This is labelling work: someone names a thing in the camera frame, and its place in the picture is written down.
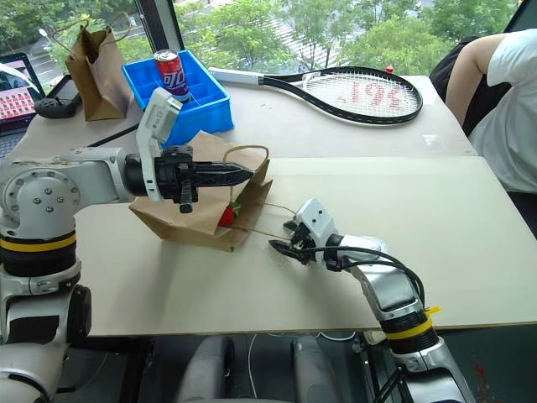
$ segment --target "window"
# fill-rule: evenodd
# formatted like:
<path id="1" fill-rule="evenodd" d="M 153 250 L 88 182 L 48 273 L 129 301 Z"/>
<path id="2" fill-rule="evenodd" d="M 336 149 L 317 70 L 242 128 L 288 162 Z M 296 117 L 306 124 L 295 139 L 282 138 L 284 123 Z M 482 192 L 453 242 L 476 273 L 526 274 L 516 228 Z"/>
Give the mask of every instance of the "window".
<path id="1" fill-rule="evenodd" d="M 175 0 L 207 66 L 271 73 L 361 65 L 429 75 L 459 39 L 503 32 L 516 0 Z"/>
<path id="2" fill-rule="evenodd" d="M 77 21 L 89 20 L 89 30 L 104 28 L 117 13 L 128 14 L 131 28 L 125 18 L 119 18 L 112 29 L 127 62 L 147 59 L 153 51 L 141 24 L 133 0 L 0 0 L 0 49 L 2 55 L 23 52 L 48 93 L 67 73 L 65 58 L 69 51 L 52 40 L 57 30 Z M 73 45 L 79 24 L 58 33 L 56 38 L 68 49 Z"/>

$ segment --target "racket strings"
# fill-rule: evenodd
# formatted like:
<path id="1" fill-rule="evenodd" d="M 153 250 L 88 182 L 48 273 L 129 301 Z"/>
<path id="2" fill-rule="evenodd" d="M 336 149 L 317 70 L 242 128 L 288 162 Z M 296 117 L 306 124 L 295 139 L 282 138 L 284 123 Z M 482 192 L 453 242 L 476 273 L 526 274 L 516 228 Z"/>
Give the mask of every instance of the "racket strings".
<path id="1" fill-rule="evenodd" d="M 399 117 L 415 112 L 418 97 L 405 84 L 370 73 L 346 72 L 304 82 L 312 96 L 350 113 Z"/>

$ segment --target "red can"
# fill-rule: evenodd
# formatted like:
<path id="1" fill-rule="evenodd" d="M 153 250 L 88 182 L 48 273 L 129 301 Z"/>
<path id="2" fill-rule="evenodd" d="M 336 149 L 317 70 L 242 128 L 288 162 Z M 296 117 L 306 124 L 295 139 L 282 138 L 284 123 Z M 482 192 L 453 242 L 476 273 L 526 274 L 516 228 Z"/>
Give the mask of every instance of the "red can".
<path id="1" fill-rule="evenodd" d="M 171 50 L 159 50 L 154 60 L 162 76 L 164 88 L 171 92 L 178 101 L 188 102 L 190 91 L 186 84 L 185 71 L 179 56 Z"/>

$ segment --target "robotic arm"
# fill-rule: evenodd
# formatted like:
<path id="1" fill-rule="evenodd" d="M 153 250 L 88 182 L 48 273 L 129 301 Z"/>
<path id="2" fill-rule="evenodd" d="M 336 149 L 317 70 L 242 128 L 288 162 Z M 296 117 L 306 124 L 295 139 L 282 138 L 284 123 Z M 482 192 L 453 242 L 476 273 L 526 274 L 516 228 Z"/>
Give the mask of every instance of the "robotic arm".
<path id="1" fill-rule="evenodd" d="M 269 241 L 280 253 L 302 264 L 315 261 L 328 270 L 350 271 L 360 281 L 413 402 L 475 402 L 449 348 L 432 327 L 419 278 L 387 255 L 385 242 L 340 235 L 315 198 L 284 227 L 291 231 L 290 243 Z"/>
<path id="2" fill-rule="evenodd" d="M 140 154 L 74 149 L 0 173 L 0 403 L 54 399 L 68 346 L 91 329 L 91 292 L 79 285 L 74 214 L 93 204 L 149 196 L 191 212 L 197 188 L 234 186 L 253 173 L 234 163 L 193 162 L 164 142 L 180 111 L 157 89 L 137 132 Z"/>

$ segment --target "laptop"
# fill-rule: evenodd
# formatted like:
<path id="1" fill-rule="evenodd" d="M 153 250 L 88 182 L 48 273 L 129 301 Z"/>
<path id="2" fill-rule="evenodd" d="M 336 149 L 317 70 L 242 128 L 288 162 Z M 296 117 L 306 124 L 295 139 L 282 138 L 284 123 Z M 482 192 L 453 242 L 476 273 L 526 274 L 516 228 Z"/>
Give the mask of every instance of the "laptop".
<path id="1" fill-rule="evenodd" d="M 4 160 L 26 133 L 35 116 L 34 104 L 44 98 L 28 56 L 0 56 L 0 160 Z"/>

